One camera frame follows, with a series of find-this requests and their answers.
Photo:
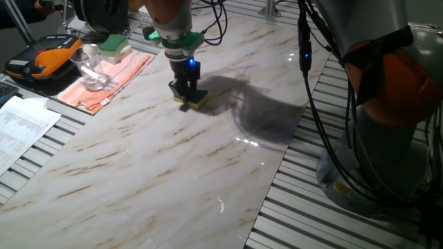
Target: green mount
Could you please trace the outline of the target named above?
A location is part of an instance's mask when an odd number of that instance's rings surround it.
[[[191,32],[185,37],[172,41],[161,38],[159,33],[155,31],[151,35],[149,35],[149,39],[150,41],[162,41],[162,44],[165,48],[174,48],[171,43],[178,42],[181,49],[183,49],[183,54],[189,56],[193,54],[198,49],[198,47],[200,47],[204,43],[205,36],[201,33]]]

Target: white marble slab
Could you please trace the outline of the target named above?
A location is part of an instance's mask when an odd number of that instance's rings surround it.
[[[0,248],[242,248],[307,103],[297,43],[231,17],[195,54],[200,112],[179,110],[159,55],[0,209]]]

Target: pink towel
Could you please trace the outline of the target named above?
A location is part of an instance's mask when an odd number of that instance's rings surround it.
[[[120,63],[113,65],[102,62],[102,67],[109,77],[109,83],[100,91],[88,91],[80,77],[67,89],[59,93],[57,99],[72,107],[95,115],[110,100],[119,94],[151,61],[153,55],[133,51]]]

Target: white paper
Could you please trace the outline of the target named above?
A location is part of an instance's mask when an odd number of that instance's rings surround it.
[[[26,102],[27,104],[32,104],[35,107],[41,107],[41,108],[46,108],[46,106],[48,105],[48,98],[27,98],[23,100],[24,102]]]
[[[35,144],[61,115],[12,97],[0,109],[0,176]]]

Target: glass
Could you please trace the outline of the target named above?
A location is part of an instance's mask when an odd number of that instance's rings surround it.
[[[99,91],[108,83],[103,71],[97,46],[83,45],[75,49],[69,58],[81,72],[84,87],[89,91]]]

